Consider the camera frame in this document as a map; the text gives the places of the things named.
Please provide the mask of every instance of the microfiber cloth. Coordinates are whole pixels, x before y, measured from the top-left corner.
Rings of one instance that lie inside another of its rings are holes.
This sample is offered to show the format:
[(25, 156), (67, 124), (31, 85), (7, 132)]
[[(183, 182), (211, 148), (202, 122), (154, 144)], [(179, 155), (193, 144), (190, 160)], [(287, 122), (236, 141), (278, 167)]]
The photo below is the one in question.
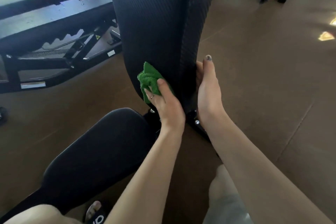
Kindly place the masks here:
[[(152, 92), (153, 94), (160, 95), (161, 92), (159, 91), (157, 80), (164, 79), (162, 75), (156, 70), (151, 64), (145, 62), (143, 65), (143, 71), (138, 74), (138, 80), (140, 81), (140, 88), (143, 94), (143, 100), (146, 104), (149, 104), (150, 101), (146, 95), (145, 89)], [(174, 94), (173, 89), (169, 85), (171, 92)]]

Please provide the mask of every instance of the right hand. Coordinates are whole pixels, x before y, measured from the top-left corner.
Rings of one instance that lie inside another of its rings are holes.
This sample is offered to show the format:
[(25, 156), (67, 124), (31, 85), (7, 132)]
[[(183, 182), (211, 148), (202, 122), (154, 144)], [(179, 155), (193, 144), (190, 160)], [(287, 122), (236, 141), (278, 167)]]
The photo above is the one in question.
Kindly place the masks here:
[(199, 61), (196, 63), (196, 89), (198, 91), (198, 118), (207, 130), (214, 120), (225, 114), (221, 88), (210, 55), (204, 58), (203, 63)]

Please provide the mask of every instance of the fingernail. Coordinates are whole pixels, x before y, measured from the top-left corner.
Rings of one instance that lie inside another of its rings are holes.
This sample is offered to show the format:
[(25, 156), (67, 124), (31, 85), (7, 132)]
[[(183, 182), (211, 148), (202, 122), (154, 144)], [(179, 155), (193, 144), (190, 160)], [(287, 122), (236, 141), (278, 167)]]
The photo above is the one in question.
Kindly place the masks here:
[(165, 80), (160, 78), (156, 82), (157, 82), (157, 84), (163, 84), (165, 82)]

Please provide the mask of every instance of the gym floor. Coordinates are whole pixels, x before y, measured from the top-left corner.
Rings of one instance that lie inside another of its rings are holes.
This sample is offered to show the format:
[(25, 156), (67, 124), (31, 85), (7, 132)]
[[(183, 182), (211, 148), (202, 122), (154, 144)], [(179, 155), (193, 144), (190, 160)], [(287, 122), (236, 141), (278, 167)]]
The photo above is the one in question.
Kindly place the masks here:
[[(227, 113), (335, 222), (336, 0), (258, 1), (213, 0), (198, 60), (212, 56)], [(0, 213), (37, 189), (48, 164), (106, 113), (148, 109), (122, 54), (52, 88), (1, 94), (0, 105), (9, 111), (0, 127)], [(220, 163), (186, 126), (163, 223), (202, 223)], [(129, 179), (97, 198), (112, 204)]]

